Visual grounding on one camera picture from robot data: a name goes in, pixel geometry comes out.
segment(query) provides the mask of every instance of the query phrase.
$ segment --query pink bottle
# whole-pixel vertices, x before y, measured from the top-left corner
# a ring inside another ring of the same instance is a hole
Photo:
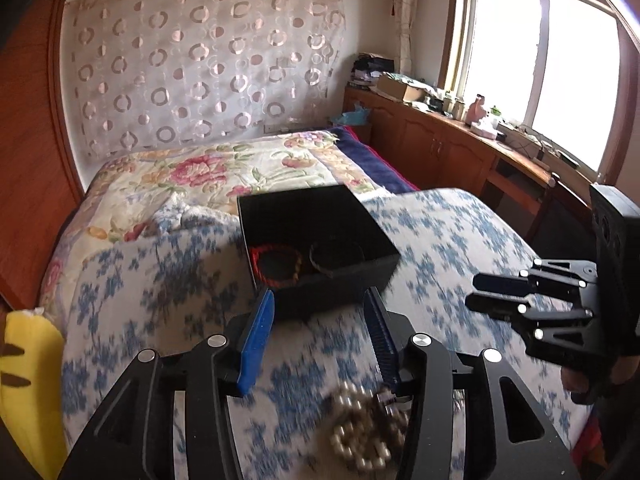
[[[487,117],[488,114],[489,112],[484,108],[484,96],[478,94],[475,102],[466,112],[465,124],[471,126],[472,123],[477,123],[480,119]]]

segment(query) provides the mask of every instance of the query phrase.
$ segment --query black box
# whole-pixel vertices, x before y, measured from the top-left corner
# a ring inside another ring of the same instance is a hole
[[[331,277],[303,273],[296,283],[274,288],[277,320],[306,319],[315,312],[361,303],[370,286],[384,290],[400,261],[391,240],[346,186],[240,196],[238,213],[256,290],[264,285],[255,276],[249,248],[283,244],[298,250],[307,262],[309,249],[319,240],[337,237],[362,248],[362,263],[335,270]]]

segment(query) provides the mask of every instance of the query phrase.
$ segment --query bed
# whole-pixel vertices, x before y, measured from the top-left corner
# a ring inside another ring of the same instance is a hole
[[[401,253],[383,295],[387,307],[448,348],[497,348],[565,444],[575,444],[589,412],[562,390],[557,367],[527,357],[508,325],[464,306],[474,273],[517,272],[533,251],[477,198],[457,189],[415,192],[339,128],[137,153],[102,169],[62,235],[40,302],[66,337],[67,445],[140,349],[186,351],[247,309],[252,288],[238,194],[334,182],[361,198]],[[202,206],[215,214],[190,225],[176,221],[186,207]],[[551,301],[540,307],[565,308]],[[341,380],[380,381],[358,306],[274,327],[254,389],[230,402],[244,478],[353,477],[328,445],[325,400]],[[464,405],[455,405],[452,478],[462,478]],[[177,478],[186,478],[183,407],[177,396]]]

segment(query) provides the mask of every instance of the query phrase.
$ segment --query human hand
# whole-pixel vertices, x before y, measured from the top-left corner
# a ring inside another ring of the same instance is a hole
[[[640,366],[640,356],[620,357],[614,364],[610,379],[613,384],[626,383],[638,370]],[[587,377],[569,368],[560,370],[562,387],[569,392],[586,393],[589,390],[589,380]]]

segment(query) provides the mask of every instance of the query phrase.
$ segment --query curtain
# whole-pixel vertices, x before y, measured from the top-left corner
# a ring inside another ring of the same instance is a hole
[[[411,63],[411,26],[414,21],[418,0],[394,0],[396,18],[396,72],[412,74]]]
[[[325,124],[345,17],[342,0],[77,0],[63,27],[72,124],[104,160]]]

